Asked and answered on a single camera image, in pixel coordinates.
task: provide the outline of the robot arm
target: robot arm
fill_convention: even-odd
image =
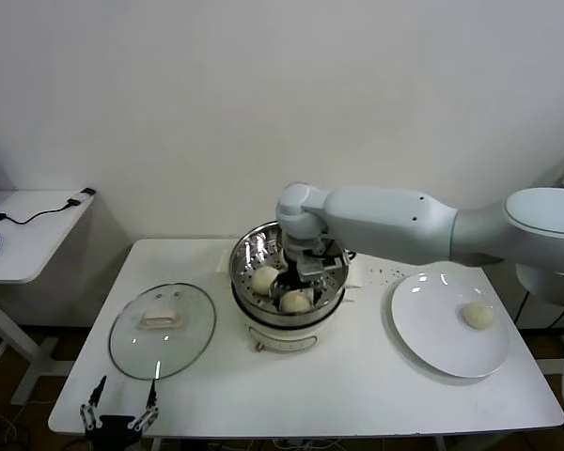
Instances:
[[[524,190],[490,207],[456,210],[413,191],[345,187],[326,193],[297,183],[280,196],[276,217],[302,281],[314,277],[302,268],[318,268],[310,260],[326,257],[326,243],[338,241],[358,253],[414,265],[451,260],[482,266],[505,259],[516,263],[518,279],[535,296],[564,303],[562,189]]]

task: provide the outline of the white plate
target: white plate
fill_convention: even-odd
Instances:
[[[391,312],[399,335],[424,362],[453,376],[480,378],[506,361],[509,330],[497,311],[490,329],[474,329],[462,309],[471,302],[493,306],[490,299],[456,273],[423,272],[399,284]]]

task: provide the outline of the glass lid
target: glass lid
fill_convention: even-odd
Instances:
[[[115,366],[141,380],[182,371],[207,348],[215,329],[215,307],[194,285],[151,288],[128,303],[111,328],[109,353]]]

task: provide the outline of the steamed bun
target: steamed bun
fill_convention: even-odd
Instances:
[[[468,325],[480,331],[489,329],[495,322],[493,308],[486,303],[469,303],[462,314]]]
[[[284,293],[280,298],[280,310],[287,313],[306,312],[311,308],[311,301],[299,289]]]
[[[251,288],[261,296],[269,296],[270,285],[278,276],[278,270],[272,266],[262,266],[253,274]]]

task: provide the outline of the white table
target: white table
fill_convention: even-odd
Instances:
[[[44,210],[63,207],[78,191],[0,192],[0,211],[19,221]],[[24,284],[34,280],[44,269],[58,246],[84,214],[92,198],[77,207],[42,215],[27,225],[0,222],[0,284]],[[55,338],[39,346],[0,309],[0,357],[11,346],[28,362],[29,368],[12,397],[12,404],[26,402],[39,376],[67,376],[72,362],[50,358]]]
[[[380,437],[509,431],[561,425],[564,413],[509,321],[508,360],[476,381],[419,363],[388,327],[389,294],[401,274],[421,268],[358,256],[363,284],[343,303],[316,348],[256,352],[226,274],[216,272],[234,240],[143,240],[117,278],[49,419],[51,430],[83,432],[79,407],[107,375],[98,412],[138,415],[149,382],[132,380],[108,354],[111,325],[126,303],[166,283],[190,282],[212,297],[217,324],[197,361],[157,381],[159,418],[149,436],[187,438]],[[451,263],[432,265],[437,269]],[[493,289],[482,270],[468,281]],[[505,308],[493,299],[500,315]]]

